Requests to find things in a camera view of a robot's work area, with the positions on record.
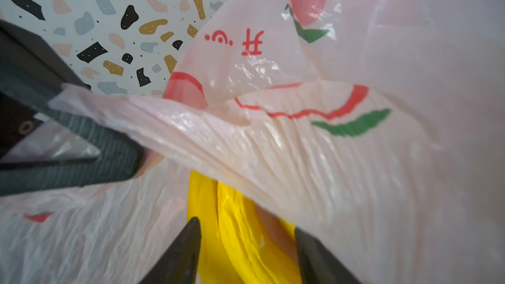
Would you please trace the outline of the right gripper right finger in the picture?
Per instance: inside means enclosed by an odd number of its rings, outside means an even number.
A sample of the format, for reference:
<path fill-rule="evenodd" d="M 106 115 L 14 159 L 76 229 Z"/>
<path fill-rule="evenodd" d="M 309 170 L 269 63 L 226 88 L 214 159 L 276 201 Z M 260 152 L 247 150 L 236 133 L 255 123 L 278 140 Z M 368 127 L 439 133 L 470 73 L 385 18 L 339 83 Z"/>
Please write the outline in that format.
<path fill-rule="evenodd" d="M 323 244 L 295 229 L 297 256 L 303 284 L 359 284 L 360 281 Z"/>

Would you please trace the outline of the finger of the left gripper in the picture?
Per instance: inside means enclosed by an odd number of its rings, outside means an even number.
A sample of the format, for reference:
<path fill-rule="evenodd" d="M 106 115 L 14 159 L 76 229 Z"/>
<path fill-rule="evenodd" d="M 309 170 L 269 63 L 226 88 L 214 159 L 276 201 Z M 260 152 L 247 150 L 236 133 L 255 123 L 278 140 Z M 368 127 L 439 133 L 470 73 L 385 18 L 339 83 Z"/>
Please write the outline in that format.
<path fill-rule="evenodd" d="M 1 195 L 130 179 L 143 149 L 89 118 L 51 109 L 85 84 L 38 35 L 1 22 Z"/>

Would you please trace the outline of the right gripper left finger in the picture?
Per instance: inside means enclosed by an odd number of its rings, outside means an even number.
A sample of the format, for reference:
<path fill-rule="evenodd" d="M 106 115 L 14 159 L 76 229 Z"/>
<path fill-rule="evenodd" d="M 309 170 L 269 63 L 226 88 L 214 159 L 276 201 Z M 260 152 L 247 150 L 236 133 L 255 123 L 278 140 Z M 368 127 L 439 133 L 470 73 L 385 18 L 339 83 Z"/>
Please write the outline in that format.
<path fill-rule="evenodd" d="M 140 284 L 194 284 L 201 249 L 201 224 L 193 217 Z"/>

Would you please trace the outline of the yellow banana bunch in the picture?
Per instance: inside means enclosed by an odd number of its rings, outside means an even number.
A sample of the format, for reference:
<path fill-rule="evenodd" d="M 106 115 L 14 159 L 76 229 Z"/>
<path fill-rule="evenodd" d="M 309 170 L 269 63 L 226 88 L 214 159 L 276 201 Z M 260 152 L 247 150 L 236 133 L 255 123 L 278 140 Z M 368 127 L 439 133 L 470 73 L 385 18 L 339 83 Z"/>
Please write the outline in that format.
<path fill-rule="evenodd" d="M 301 283 L 295 226 L 239 191 L 193 170 L 187 217 L 201 225 L 203 283 Z"/>

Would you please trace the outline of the pink plastic bag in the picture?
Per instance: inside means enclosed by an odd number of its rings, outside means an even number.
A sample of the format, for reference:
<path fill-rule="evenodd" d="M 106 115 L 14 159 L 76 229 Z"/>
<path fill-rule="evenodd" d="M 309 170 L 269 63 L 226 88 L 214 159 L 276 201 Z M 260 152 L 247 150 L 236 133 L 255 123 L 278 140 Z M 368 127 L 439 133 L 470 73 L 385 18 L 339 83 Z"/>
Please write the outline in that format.
<path fill-rule="evenodd" d="M 2 283 L 137 283 L 191 171 L 363 283 L 504 282 L 504 0 L 1 0 L 146 148 L 125 182 L 1 199 Z"/>

